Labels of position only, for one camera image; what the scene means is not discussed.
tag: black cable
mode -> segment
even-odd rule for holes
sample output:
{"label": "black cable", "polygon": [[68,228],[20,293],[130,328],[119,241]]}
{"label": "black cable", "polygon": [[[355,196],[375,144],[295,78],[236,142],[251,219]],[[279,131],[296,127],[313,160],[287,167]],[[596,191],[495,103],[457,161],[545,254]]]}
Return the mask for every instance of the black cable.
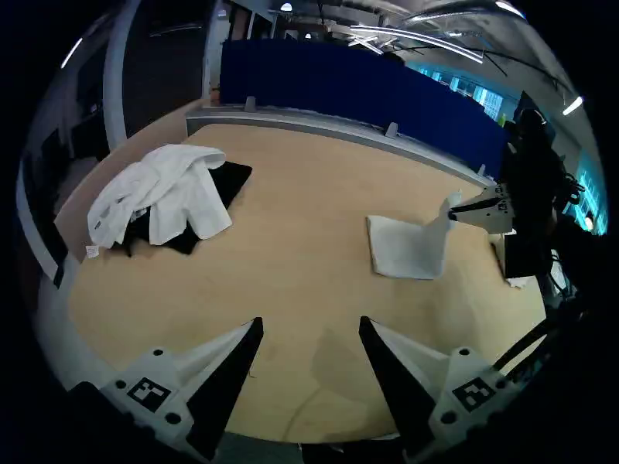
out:
{"label": "black cable", "polygon": [[320,0],[316,0],[316,3],[318,4],[318,12],[320,13],[320,21],[323,22],[323,26],[324,26],[323,3]]}

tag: window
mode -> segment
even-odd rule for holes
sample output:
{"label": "window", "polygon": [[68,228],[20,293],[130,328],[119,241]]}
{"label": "window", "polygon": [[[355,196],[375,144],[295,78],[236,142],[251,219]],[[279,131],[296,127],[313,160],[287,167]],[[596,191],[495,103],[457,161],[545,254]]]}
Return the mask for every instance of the window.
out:
{"label": "window", "polygon": [[580,203],[574,207],[578,224],[584,230],[588,230],[585,218],[591,212],[591,216],[593,216],[592,232],[597,235],[605,234],[608,219],[606,210],[600,207],[600,189],[595,185],[591,175],[584,169],[580,169],[578,183],[585,188],[585,191],[580,194]]}
{"label": "window", "polygon": [[470,82],[469,80],[462,80],[460,79],[458,84],[457,84],[457,90],[464,95],[467,95],[468,97],[473,97],[473,94],[475,93],[475,89],[477,88],[477,86]]}
{"label": "window", "polygon": [[502,103],[503,97],[501,95],[496,95],[494,92],[490,92],[489,90],[486,90],[484,103],[480,102],[480,104],[484,107],[484,112],[495,121],[498,119],[498,112],[501,109]]}
{"label": "window", "polygon": [[484,107],[484,113],[495,121],[499,121],[499,112],[501,111],[501,105],[504,100],[501,95],[491,92],[466,78],[431,70],[426,67],[413,67],[413,69],[424,76],[432,77],[435,81],[443,85],[449,86],[454,92],[458,92],[465,97],[472,97],[477,103]]}

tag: ceiling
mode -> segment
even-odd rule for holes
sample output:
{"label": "ceiling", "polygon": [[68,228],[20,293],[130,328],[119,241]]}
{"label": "ceiling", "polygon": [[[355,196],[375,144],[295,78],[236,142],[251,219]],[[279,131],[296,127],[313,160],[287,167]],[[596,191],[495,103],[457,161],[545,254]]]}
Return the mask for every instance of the ceiling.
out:
{"label": "ceiling", "polygon": [[[282,20],[290,21],[290,29],[298,29],[303,35],[311,32],[317,39],[349,43],[353,39],[349,26],[363,24],[406,29],[468,49],[483,50],[502,69],[502,74],[508,74],[508,79],[503,79],[497,67],[486,59],[483,65],[469,71],[486,78],[496,73],[501,76],[500,85],[508,85],[517,92],[526,90],[540,107],[546,106],[553,124],[592,156],[598,156],[597,143],[585,112],[580,111],[570,118],[561,115],[563,108],[579,93],[552,50],[526,19],[498,8],[493,0],[322,0],[320,8],[316,0],[288,0],[292,11],[282,13],[280,6],[284,1],[271,0],[271,11],[278,13]],[[384,46],[389,38],[379,36],[373,44],[383,52],[395,51],[405,60],[432,62],[433,57],[440,56],[443,62],[450,60],[448,64],[454,68],[470,67],[470,63],[465,63],[469,60],[443,49],[419,49],[423,57],[405,50],[426,45],[410,39],[398,39]],[[529,91],[530,79],[528,82],[519,80],[524,69],[541,83],[535,83],[536,91]]]}

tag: folded towel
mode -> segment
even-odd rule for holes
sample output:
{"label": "folded towel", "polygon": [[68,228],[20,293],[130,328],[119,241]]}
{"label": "folded towel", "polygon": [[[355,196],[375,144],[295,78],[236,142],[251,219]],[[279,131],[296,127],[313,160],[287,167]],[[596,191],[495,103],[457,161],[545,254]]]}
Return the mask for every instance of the folded towel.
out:
{"label": "folded towel", "polygon": [[445,266],[447,232],[453,228],[447,213],[460,201],[460,192],[449,195],[436,219],[426,226],[368,216],[374,271],[395,278],[440,277]]}

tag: wooden table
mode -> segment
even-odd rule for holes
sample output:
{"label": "wooden table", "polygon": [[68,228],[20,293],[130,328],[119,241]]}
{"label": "wooden table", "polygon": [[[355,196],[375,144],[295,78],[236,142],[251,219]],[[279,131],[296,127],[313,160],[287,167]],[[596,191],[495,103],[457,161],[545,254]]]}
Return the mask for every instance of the wooden table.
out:
{"label": "wooden table", "polygon": [[435,281],[371,267],[366,216],[430,221],[455,190],[480,188],[374,148],[273,128],[211,125],[186,143],[254,168],[233,226],[190,256],[142,243],[133,258],[86,260],[70,317],[123,369],[151,346],[181,352],[255,316],[265,336],[227,430],[287,442],[370,438],[395,430],[357,334],[362,315],[449,352],[495,361],[543,317],[532,281],[510,288],[485,231],[457,224]]}

